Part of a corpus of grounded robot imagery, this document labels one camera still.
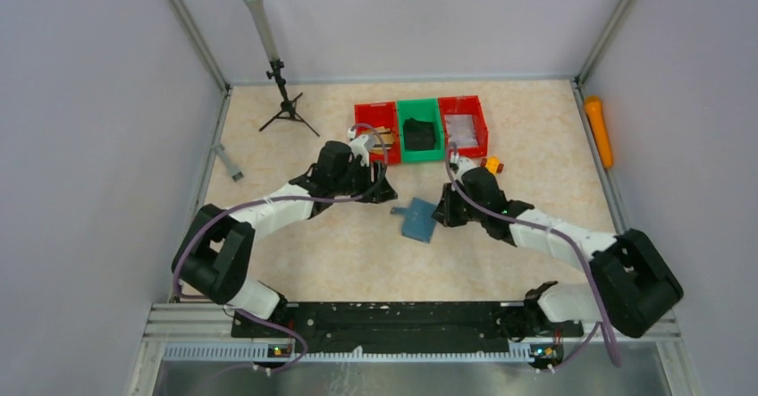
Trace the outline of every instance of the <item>black mounting plate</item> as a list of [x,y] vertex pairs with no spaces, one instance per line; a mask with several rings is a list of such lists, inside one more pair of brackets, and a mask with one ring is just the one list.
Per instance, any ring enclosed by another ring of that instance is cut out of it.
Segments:
[[[312,353],[472,353],[509,349],[505,327],[528,319],[520,302],[300,302],[279,309],[275,323],[302,335]],[[518,337],[583,335],[581,324],[544,324]],[[281,332],[234,315],[234,338],[282,338]]]

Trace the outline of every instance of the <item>black object in bin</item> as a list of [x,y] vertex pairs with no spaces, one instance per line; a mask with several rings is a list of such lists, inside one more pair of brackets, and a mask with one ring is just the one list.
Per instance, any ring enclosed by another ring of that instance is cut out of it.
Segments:
[[406,150],[433,150],[437,147],[434,124],[417,121],[414,118],[407,119],[403,123],[403,140]]

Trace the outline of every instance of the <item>tripod stand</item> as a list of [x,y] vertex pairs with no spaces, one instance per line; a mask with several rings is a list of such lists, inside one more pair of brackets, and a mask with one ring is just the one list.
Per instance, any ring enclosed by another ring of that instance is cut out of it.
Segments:
[[282,68],[284,68],[284,63],[282,60],[277,59],[275,61],[271,61],[271,71],[265,72],[265,75],[268,76],[269,79],[273,78],[276,80],[276,86],[279,87],[279,93],[282,94],[282,109],[279,110],[279,113],[275,114],[274,117],[269,119],[268,122],[266,122],[258,131],[264,130],[268,125],[271,124],[271,122],[277,119],[283,119],[285,121],[305,123],[305,125],[308,126],[308,128],[310,128],[310,130],[313,131],[317,137],[321,137],[318,135],[318,132],[316,132],[316,130],[314,130],[313,127],[310,126],[305,119],[303,119],[303,116],[298,114],[298,100],[303,96],[303,93],[300,92],[294,99],[290,99],[287,95],[287,89],[284,87],[284,85],[287,84],[287,80],[282,77]]

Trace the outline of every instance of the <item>plastic bin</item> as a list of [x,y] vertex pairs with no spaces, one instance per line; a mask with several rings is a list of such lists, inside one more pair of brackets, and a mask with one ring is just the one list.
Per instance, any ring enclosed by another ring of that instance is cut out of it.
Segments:
[[[445,131],[442,127],[440,106],[437,98],[402,100],[397,103],[398,127],[400,128],[400,153],[402,162],[442,161],[445,157]],[[413,118],[434,125],[435,147],[431,150],[407,150],[403,136],[403,123]]]
[[461,156],[466,157],[484,157],[487,156],[487,145],[489,144],[490,133],[487,130],[487,123],[484,121],[482,114],[482,105],[479,103],[479,97],[476,95],[467,97],[440,97],[437,99],[442,114],[442,128],[445,134],[445,146],[447,146],[448,132],[445,126],[444,117],[446,114],[471,114],[474,121],[474,131],[477,147],[459,148]]
[[[398,129],[398,116],[394,102],[356,104],[355,121],[356,123],[368,123],[375,128],[383,126],[390,130],[395,143],[387,150],[388,163],[390,165],[400,163],[400,130]],[[358,128],[358,134],[362,134],[366,131],[369,130],[366,128]],[[368,158],[371,162],[383,160],[381,153],[369,154]]]

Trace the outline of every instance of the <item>metal bracket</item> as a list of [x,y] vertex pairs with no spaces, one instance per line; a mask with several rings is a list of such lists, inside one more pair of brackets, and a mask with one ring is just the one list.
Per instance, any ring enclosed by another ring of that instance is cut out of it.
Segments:
[[234,162],[232,162],[232,160],[226,154],[226,148],[223,146],[223,144],[216,143],[211,147],[211,149],[213,149],[215,155],[221,159],[223,166],[226,167],[226,172],[230,177],[232,177],[232,180],[238,181],[245,176],[245,174],[242,173],[242,170]]

